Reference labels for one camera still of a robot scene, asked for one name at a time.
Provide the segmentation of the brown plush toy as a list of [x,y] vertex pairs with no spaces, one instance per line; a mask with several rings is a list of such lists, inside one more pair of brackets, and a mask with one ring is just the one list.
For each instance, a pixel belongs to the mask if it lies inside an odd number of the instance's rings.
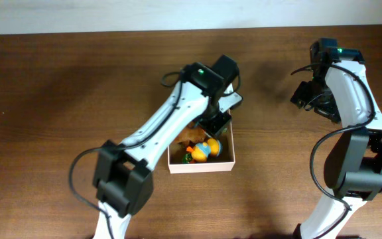
[[207,133],[199,125],[189,124],[176,136],[173,143],[188,147],[191,144],[202,143],[207,137]]

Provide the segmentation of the orange duck toy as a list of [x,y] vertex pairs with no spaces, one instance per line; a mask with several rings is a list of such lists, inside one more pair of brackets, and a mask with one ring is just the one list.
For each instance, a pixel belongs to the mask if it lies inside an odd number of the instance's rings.
[[223,150],[223,145],[218,139],[209,138],[207,141],[186,148],[192,161],[205,163],[209,157],[218,157]]

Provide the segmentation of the green ridged ball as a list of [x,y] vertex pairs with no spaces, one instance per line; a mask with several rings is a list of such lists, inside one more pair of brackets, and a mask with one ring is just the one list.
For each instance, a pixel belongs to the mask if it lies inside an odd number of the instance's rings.
[[182,163],[183,164],[190,164],[192,162],[193,158],[190,154],[186,154],[183,158],[182,158]]

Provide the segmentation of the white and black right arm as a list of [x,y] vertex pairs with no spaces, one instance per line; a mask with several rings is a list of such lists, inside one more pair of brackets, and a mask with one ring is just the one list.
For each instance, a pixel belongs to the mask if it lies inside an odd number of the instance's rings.
[[341,124],[312,148],[311,178],[322,196],[293,238],[337,238],[350,217],[382,193],[382,113],[366,77],[360,50],[320,38],[310,46],[312,73],[291,102]]

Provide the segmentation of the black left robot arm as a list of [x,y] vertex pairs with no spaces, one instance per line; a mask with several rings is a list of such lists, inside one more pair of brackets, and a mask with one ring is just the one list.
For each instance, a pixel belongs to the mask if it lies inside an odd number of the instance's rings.
[[131,217],[153,193],[153,171],[168,146],[189,123],[219,136],[230,123],[228,110],[240,105],[232,88],[240,77],[237,63],[222,55],[212,66],[195,62],[176,72],[166,102],[134,134],[99,149],[93,185],[99,219],[95,238],[124,238]]

